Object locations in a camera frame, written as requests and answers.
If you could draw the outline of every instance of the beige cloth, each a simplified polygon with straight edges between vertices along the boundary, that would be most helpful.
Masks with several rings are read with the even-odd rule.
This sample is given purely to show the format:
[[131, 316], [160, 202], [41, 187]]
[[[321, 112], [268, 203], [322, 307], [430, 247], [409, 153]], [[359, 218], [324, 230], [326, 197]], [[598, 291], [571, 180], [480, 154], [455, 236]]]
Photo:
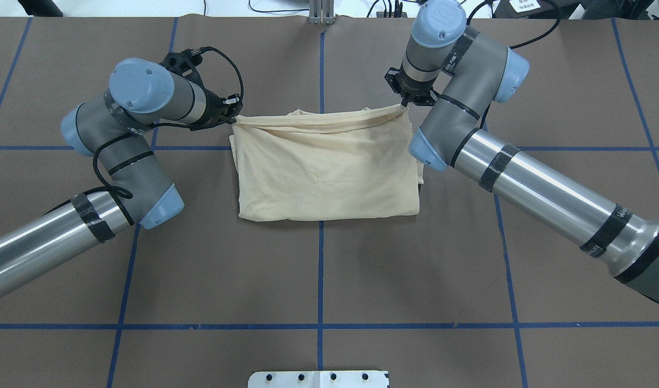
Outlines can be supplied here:
[[238, 116], [229, 137], [238, 216], [319, 221], [418, 214], [422, 164], [408, 154], [411, 137], [401, 105]]

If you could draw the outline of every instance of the cloth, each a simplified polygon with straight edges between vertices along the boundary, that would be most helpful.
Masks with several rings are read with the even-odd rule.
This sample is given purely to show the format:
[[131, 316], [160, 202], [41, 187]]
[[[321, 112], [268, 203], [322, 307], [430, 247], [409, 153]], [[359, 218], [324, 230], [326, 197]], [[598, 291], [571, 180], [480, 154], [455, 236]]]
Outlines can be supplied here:
[[422, 164], [408, 154], [411, 137], [401, 105], [238, 116], [229, 137], [238, 216], [320, 221], [418, 214]]

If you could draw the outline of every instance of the light blue cap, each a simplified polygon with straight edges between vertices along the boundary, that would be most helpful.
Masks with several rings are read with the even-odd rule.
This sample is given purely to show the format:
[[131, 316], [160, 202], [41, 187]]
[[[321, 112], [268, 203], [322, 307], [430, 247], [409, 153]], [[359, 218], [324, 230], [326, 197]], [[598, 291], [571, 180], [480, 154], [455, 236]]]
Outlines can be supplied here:
[[524, 57], [507, 47], [507, 66], [504, 68], [504, 76], [502, 76], [502, 83], [495, 96], [495, 101], [505, 102], [511, 98], [516, 89], [523, 84], [530, 68], [531, 64]]
[[81, 106], [82, 103], [61, 120], [61, 135], [64, 137], [64, 140], [66, 140], [66, 143], [73, 147], [75, 152], [80, 155], [92, 156], [94, 154], [85, 147], [85, 144], [80, 140], [80, 135], [78, 135], [78, 125], [75, 119], [78, 117], [78, 110], [80, 110]]
[[448, 46], [466, 29], [466, 11], [454, 0], [427, 2], [413, 22], [411, 37], [428, 49]]
[[159, 64], [129, 58], [116, 65], [109, 77], [109, 91], [125, 110], [152, 113], [164, 108], [174, 96], [174, 79]]
[[413, 139], [411, 139], [411, 143], [408, 145], [408, 152], [415, 159], [420, 160], [420, 162], [429, 165], [437, 171], [443, 171], [447, 167], [447, 163], [443, 161], [442, 157], [435, 151], [435, 148], [432, 148], [432, 145], [427, 141], [420, 128], [415, 131]]
[[173, 216], [176, 216], [176, 214], [181, 213], [183, 208], [183, 199], [178, 194], [176, 185], [171, 184], [155, 206], [147, 212], [145, 218], [140, 221], [140, 225], [143, 228], [152, 229], [164, 221], [168, 221]]

